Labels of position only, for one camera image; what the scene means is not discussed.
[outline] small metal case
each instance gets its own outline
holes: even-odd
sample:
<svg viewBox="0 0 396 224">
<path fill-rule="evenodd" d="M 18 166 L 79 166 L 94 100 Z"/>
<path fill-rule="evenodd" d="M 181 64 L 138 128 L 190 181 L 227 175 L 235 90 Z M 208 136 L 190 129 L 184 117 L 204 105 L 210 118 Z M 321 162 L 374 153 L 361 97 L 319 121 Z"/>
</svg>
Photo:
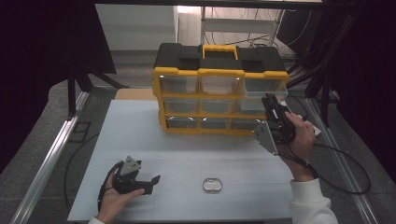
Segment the small metal case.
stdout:
<svg viewBox="0 0 396 224">
<path fill-rule="evenodd" d="M 204 180 L 204 191 L 207 193 L 219 193 L 222 188 L 221 180 L 217 178 L 207 178 Z"/>
</svg>

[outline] sweatshirt sleeve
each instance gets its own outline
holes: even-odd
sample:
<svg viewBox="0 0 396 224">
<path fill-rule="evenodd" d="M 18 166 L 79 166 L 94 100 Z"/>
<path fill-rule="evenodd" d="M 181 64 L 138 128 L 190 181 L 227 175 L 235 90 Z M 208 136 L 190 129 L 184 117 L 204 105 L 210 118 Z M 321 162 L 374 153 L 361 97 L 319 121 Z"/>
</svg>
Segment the sweatshirt sleeve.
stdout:
<svg viewBox="0 0 396 224">
<path fill-rule="evenodd" d="M 105 224 L 105 223 L 99 221 L 96 217 L 92 217 L 88 224 Z"/>
<path fill-rule="evenodd" d="M 293 199 L 290 202 L 293 224 L 338 223 L 330 199 L 323 197 L 318 179 L 290 181 Z"/>
</svg>

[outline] white table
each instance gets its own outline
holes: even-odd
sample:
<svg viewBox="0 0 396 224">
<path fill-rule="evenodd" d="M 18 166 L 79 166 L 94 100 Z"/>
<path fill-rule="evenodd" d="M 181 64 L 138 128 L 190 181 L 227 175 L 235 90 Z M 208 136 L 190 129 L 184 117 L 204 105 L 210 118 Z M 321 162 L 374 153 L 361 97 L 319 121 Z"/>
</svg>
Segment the white table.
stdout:
<svg viewBox="0 0 396 224">
<path fill-rule="evenodd" d="M 97 214 L 109 169 L 128 155 L 142 161 L 137 180 L 161 180 L 151 195 L 130 202 L 119 220 L 132 222 L 265 220 L 290 217 L 292 176 L 253 136 L 164 133 L 155 101 L 111 102 L 68 221 Z M 221 180 L 217 194 L 206 178 Z"/>
</svg>

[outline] gray floor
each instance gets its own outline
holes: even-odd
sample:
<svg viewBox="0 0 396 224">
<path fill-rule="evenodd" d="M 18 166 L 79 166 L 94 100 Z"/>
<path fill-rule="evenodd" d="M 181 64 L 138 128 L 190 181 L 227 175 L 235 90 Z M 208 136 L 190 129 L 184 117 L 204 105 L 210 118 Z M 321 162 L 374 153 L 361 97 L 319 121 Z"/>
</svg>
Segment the gray floor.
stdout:
<svg viewBox="0 0 396 224">
<path fill-rule="evenodd" d="M 194 8 L 189 14 L 180 14 L 179 42 L 185 45 L 199 44 L 199 8 Z M 214 16 L 235 16 L 236 18 L 255 16 L 256 9 L 213 10 Z M 266 9 L 259 11 L 262 17 L 274 17 L 275 11 Z M 207 16 L 212 16 L 212 10 L 206 11 Z M 247 39 L 247 34 L 222 35 L 218 33 L 206 34 L 209 43 L 213 40 L 217 44 Z M 241 43 L 240 47 L 248 47 L 249 43 Z M 292 52 L 278 43 L 280 55 L 284 58 L 292 57 Z M 155 60 L 155 52 L 112 52 L 117 68 L 117 76 L 110 75 L 118 82 L 133 87 L 151 86 L 151 69 Z M 85 104 L 84 112 L 78 122 L 84 125 L 90 122 L 87 140 L 69 165 L 67 173 L 67 199 L 70 203 L 78 192 L 79 183 L 88 165 L 91 153 L 96 141 L 95 135 L 100 132 L 101 125 L 106 117 L 109 102 L 114 98 L 116 90 L 108 87 L 102 80 L 91 76 L 95 88 Z M 305 105 L 303 89 L 305 84 L 298 85 L 290 92 Z M 35 177 L 42 161 L 45 159 L 56 135 L 60 131 L 67 116 L 67 85 L 66 82 L 55 85 L 49 93 L 47 104 L 41 118 L 37 121 L 34 129 L 21 146 L 21 149 L 0 176 L 0 223 L 9 223 L 14 216 L 21 200 Z M 295 112 L 305 113 L 296 99 L 287 99 L 290 108 Z M 343 120 L 336 110 L 336 104 L 330 104 L 329 122 L 338 146 L 349 155 L 353 156 L 367 170 L 372 182 L 372 189 L 365 195 L 373 208 L 377 223 L 396 223 L 396 187 L 389 178 L 370 149 L 364 145 L 356 133 Z M 81 134 L 73 133 L 70 140 L 77 141 Z M 326 144 L 324 136 L 318 137 L 318 143 Z M 73 154 L 81 146 L 81 143 L 69 142 L 58 160 L 57 165 L 45 187 L 41 197 L 33 211 L 29 223 L 65 223 L 68 215 L 64 197 L 64 172 Z M 327 149 L 315 148 L 312 163 L 318 170 L 332 182 L 343 186 L 343 179 L 333 162 L 332 154 Z M 359 174 L 359 169 L 351 167 L 357 174 L 358 181 L 364 184 L 364 179 Z M 356 206 L 356 199 L 348 194 L 341 193 L 326 183 L 321 182 L 323 193 L 332 199 L 332 209 L 337 215 L 339 223 L 363 223 L 361 212 Z M 290 220 L 274 220 L 265 223 L 291 223 Z"/>
</svg>

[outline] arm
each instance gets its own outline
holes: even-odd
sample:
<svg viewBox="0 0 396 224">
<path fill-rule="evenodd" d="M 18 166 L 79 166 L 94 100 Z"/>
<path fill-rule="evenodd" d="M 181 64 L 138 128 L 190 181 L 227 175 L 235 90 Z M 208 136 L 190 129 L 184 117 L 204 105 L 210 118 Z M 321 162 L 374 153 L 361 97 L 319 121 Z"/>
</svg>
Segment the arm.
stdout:
<svg viewBox="0 0 396 224">
<path fill-rule="evenodd" d="M 101 209 L 96 217 L 93 217 L 89 224 L 112 223 L 123 207 L 132 199 L 144 194 L 144 189 L 137 189 L 130 193 L 119 194 L 112 187 L 114 174 L 106 182 L 106 192 L 102 200 Z"/>
<path fill-rule="evenodd" d="M 296 129 L 296 136 L 288 146 L 277 146 L 279 151 L 308 162 L 312 146 L 315 142 L 312 123 L 303 121 L 293 113 L 286 116 Z M 323 197 L 318 179 L 310 170 L 300 164 L 282 158 L 293 175 L 290 181 L 293 199 L 290 202 L 291 218 L 294 224 L 338 223 L 331 210 L 331 201 Z"/>
</svg>

